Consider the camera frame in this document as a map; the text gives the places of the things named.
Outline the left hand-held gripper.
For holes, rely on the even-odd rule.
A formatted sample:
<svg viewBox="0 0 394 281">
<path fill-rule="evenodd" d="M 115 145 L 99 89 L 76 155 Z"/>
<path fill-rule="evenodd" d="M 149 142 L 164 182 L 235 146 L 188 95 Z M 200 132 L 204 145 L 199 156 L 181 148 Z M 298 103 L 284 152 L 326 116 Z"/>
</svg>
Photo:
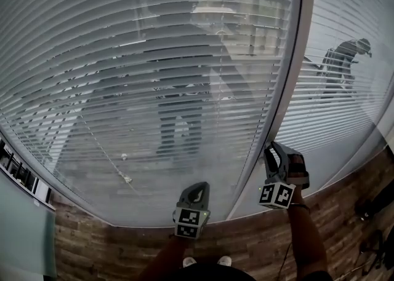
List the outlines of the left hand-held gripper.
<svg viewBox="0 0 394 281">
<path fill-rule="evenodd" d="M 182 191 L 177 202 L 178 207 L 174 211 L 174 235 L 188 239 L 200 237 L 211 215 L 208 210 L 209 194 L 210 185 L 205 181 L 195 183 Z"/>
</svg>

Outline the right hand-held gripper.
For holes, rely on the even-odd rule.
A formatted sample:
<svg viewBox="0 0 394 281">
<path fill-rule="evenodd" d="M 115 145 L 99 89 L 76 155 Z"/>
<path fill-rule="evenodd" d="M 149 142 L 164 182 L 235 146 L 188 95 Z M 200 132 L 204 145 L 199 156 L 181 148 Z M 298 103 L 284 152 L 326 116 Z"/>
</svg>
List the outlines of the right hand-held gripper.
<svg viewBox="0 0 394 281">
<path fill-rule="evenodd" d="M 264 150 L 264 162 L 267 179 L 259 188 L 259 205 L 270 209 L 288 209 L 291 203 L 296 186 L 307 189 L 310 185 L 309 175 L 306 173 L 303 177 L 280 178 L 275 176 L 287 175 L 291 156 L 300 155 L 300 152 L 287 147 L 281 143 L 272 141 L 271 147 L 279 157 L 279 166 L 270 148 Z"/>
</svg>

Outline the person's right hand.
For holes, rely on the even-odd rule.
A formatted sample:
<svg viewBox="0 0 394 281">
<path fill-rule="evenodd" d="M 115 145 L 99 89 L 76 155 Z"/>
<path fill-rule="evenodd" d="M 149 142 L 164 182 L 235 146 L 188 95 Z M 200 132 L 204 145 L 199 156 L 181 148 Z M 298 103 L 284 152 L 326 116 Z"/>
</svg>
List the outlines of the person's right hand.
<svg viewBox="0 0 394 281">
<path fill-rule="evenodd" d="M 291 154 L 289 156 L 289 177 L 303 178 L 308 176 L 305 166 L 304 157 L 298 154 Z"/>
</svg>

